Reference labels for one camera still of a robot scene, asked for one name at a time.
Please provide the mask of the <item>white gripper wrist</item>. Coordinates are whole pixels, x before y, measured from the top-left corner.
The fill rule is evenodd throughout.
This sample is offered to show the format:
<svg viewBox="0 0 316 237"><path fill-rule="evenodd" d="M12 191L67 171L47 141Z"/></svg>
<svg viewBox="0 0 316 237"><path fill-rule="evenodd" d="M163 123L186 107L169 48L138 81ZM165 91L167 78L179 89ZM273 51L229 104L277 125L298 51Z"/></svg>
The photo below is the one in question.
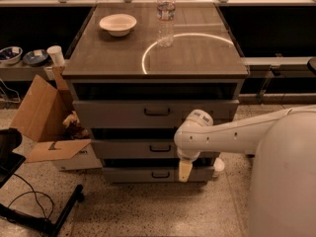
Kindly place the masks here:
<svg viewBox="0 0 316 237"><path fill-rule="evenodd" d="M179 181L185 183L191 174L193 162L199 157L199 151L177 149L179 161Z"/></svg>

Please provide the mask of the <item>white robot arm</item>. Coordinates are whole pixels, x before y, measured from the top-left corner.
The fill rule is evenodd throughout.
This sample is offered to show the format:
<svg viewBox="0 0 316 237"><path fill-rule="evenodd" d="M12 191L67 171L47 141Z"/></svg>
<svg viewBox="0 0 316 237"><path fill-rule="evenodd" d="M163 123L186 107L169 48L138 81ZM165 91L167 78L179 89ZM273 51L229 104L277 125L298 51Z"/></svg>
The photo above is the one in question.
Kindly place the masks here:
<svg viewBox="0 0 316 237"><path fill-rule="evenodd" d="M249 237L316 237L316 107L215 125L191 112L175 133L179 179L201 152L253 154Z"/></svg>

